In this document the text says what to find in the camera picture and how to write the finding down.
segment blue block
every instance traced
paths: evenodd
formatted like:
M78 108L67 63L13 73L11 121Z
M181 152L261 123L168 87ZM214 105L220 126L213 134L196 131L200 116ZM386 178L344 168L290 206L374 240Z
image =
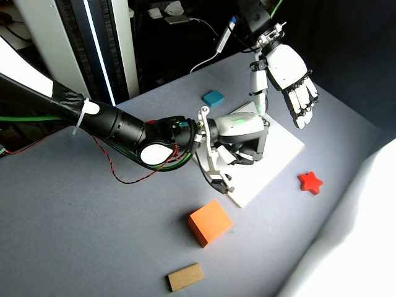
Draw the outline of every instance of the blue block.
M218 91L211 91L204 96L204 102L209 107L219 105L224 100L224 95Z

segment wooden block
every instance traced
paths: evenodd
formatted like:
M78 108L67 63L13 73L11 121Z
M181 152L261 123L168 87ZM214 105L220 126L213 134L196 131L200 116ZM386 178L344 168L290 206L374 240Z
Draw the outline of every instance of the wooden block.
M233 226L233 221L217 200L200 208L188 220L188 225L204 248Z
M204 273L198 263L189 267L173 272L168 275L169 282L171 283L172 292L183 289L193 283L203 280Z

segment red wire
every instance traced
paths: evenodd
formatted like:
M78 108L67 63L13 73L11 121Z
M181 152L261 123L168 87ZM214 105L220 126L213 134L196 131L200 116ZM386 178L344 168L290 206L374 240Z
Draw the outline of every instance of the red wire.
M42 139L38 140L37 142L35 142L34 144L32 144L29 147L23 148L22 150L16 150L15 152L10 152L9 150L5 150L5 152L8 153L9 155L16 155L17 153L27 152L28 150L30 150L30 149L36 147L37 145L39 145L40 143L42 143L48 136L50 136L51 134L54 134L56 131L58 131L62 128L53 129L47 136L44 136Z
M137 179L136 181L123 181L121 178L119 178L119 177L117 176L117 174L116 174L116 172L115 172L115 170L114 170L113 160L111 159L111 157L110 157L108 151L107 151L105 148L103 148L103 147L101 146L101 144L98 142L98 140L97 140L97 138L96 138L95 136L91 135L91 137L93 138L93 140L95 141L95 143L99 146L99 148L101 149L101 151L106 155L107 159L109 160L109 164L110 164L110 168L111 168L111 173L113 174L113 176L114 176L120 183L123 183L123 184L135 184L135 183L138 183L139 181L143 181L143 180L145 180L145 179L147 179L147 178L153 176L155 173L159 172L162 168L164 168L165 165L168 164L169 161L170 161L173 157L177 156L178 153L179 153L179 147L178 147L177 145L175 145L175 146L174 146L174 151L173 151L172 155L171 155L168 159L166 159L166 161L164 162L164 164L162 164L160 167L158 167L157 170L151 172L150 174L148 174L148 175L146 175L146 176L144 176L144 177L142 177L142 178Z

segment tan rectangular block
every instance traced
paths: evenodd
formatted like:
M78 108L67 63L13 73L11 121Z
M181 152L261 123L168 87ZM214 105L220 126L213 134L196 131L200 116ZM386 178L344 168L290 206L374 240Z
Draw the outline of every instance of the tan rectangular block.
M203 280L204 273L198 263L189 267L173 272L168 275L169 282L171 283L172 292L183 289L193 283Z

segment white robotic hand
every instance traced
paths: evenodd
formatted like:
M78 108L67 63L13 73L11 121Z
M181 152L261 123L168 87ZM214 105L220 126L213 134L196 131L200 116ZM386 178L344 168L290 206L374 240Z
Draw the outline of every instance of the white robotic hand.
M302 129L312 119L318 94L301 56L288 45L279 44L265 57L267 69L282 90L296 126Z

